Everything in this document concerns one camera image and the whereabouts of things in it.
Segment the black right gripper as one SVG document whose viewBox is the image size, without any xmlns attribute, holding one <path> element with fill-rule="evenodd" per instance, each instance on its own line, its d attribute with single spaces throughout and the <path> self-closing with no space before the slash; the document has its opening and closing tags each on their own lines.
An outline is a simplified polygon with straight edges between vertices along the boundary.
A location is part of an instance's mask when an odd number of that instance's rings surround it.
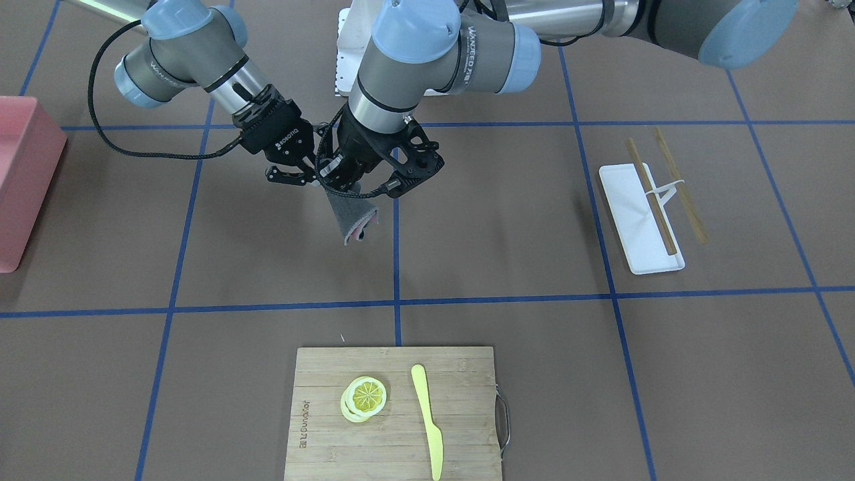
<svg viewBox="0 0 855 481">
<path fill-rule="evenodd" d="M 302 118 L 293 100 L 285 100 L 281 94 L 259 94 L 232 115 L 232 123 L 240 131 L 239 145 L 247 152 L 262 152 L 274 164 L 301 170 L 285 172 L 269 166 L 265 172 L 269 182 L 293 186 L 319 183 L 314 128 Z"/>
</svg>

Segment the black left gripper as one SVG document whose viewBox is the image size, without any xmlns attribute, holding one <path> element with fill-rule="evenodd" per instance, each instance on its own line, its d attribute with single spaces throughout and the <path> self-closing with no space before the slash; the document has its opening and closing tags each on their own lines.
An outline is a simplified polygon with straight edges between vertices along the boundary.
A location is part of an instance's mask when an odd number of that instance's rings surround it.
<svg viewBox="0 0 855 481">
<path fill-rule="evenodd" d="M 332 121 L 321 123 L 314 131 L 321 137 L 315 159 L 317 180 L 327 194 L 352 197 L 355 183 L 383 160 L 367 139 L 370 131 L 382 132 L 363 125 L 351 110 L 339 110 Z"/>
</svg>

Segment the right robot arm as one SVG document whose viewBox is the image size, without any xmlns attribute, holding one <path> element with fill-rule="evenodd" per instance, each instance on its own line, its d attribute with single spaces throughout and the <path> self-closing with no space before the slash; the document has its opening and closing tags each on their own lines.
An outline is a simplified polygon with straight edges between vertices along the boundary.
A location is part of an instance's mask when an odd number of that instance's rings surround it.
<svg viewBox="0 0 855 481">
<path fill-rule="evenodd" d="M 113 33 L 92 63 L 88 79 L 88 110 L 101 140 L 116 152 L 138 158 L 181 159 L 165 152 L 137 152 L 117 146 L 101 126 L 94 106 L 99 63 L 111 43 L 141 27 L 146 40 L 122 57 L 114 70 L 117 89 L 141 108 L 165 106 L 180 92 L 201 88 L 231 116 L 238 136 L 208 154 L 220 158 L 237 147 L 263 153 L 270 162 L 269 182 L 316 184 L 314 129 L 245 52 L 248 31 L 242 17 L 226 5 L 200 1 L 152 1 L 140 16 Z"/>
</svg>

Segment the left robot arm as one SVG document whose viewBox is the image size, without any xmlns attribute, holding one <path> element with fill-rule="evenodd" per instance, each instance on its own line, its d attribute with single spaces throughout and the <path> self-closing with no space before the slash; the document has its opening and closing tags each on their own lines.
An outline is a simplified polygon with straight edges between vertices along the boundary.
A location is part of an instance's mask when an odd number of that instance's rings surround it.
<svg viewBox="0 0 855 481">
<path fill-rule="evenodd" d="M 390 179 L 367 194 L 397 198 L 443 166 L 412 113 L 430 91 L 513 94 L 538 74 L 542 48 L 602 35 L 634 37 L 725 69 L 745 67 L 782 36 L 796 1 L 354 1 L 339 24 L 346 104 L 317 154 L 321 186 L 360 198 L 380 162 Z"/>
</svg>

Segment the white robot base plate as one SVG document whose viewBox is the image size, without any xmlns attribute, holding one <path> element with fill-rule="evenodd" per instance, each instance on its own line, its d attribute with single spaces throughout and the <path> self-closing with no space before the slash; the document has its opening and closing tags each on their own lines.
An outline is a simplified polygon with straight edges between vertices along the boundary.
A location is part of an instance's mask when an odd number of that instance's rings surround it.
<svg viewBox="0 0 855 481">
<path fill-rule="evenodd" d="M 353 1 L 338 14 L 338 37 L 334 94 L 347 98 L 371 37 L 373 22 L 381 9 L 381 1 Z"/>
</svg>

